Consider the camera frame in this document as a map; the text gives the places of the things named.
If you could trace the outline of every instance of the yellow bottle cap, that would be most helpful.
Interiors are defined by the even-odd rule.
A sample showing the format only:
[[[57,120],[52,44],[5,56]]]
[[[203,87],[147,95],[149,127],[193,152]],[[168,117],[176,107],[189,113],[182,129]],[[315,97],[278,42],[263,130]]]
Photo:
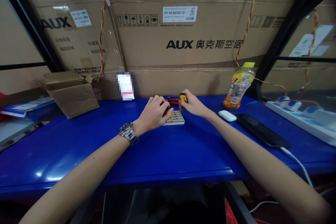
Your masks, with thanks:
[[[254,64],[255,64],[254,62],[245,62],[243,67],[252,68],[252,67],[254,67]]]

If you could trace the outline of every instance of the plastic bottle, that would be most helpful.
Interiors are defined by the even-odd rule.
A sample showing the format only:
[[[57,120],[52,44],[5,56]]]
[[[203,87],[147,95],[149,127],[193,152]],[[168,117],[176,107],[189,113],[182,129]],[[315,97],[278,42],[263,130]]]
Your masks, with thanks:
[[[245,62],[232,78],[231,89],[223,101],[223,106],[229,110],[237,110],[246,90],[251,86],[256,73],[252,70],[254,62]]]

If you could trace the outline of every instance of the silver wristwatch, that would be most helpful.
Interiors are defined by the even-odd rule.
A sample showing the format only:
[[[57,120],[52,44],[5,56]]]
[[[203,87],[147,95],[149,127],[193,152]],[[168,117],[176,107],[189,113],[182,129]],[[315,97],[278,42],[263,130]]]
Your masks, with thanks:
[[[123,126],[120,127],[118,130],[118,134],[121,136],[126,137],[129,142],[134,145],[139,141],[139,138],[135,135],[135,133],[132,130],[132,122],[127,122]]]

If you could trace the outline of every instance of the black smartphone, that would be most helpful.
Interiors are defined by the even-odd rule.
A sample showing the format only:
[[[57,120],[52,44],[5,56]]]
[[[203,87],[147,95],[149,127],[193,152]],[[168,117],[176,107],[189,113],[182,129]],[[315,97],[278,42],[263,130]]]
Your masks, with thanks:
[[[240,125],[262,141],[266,146],[272,148],[285,147],[286,149],[292,147],[289,142],[252,116],[248,114],[235,114],[235,116]]]

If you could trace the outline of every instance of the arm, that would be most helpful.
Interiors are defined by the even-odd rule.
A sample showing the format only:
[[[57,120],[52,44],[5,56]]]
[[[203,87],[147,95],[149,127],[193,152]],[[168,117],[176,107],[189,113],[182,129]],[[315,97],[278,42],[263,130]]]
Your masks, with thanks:
[[[298,223],[325,223],[329,204],[305,181],[259,144],[222,120],[188,90],[188,103],[180,109],[212,123],[224,137],[251,176],[262,185]]]
[[[134,133],[139,137],[163,125],[172,113],[171,108],[162,117],[168,106],[169,102],[163,97],[151,97],[140,117],[133,122]],[[124,136],[117,135],[112,138],[47,191],[20,223],[65,223],[80,204],[95,191],[129,145]]]

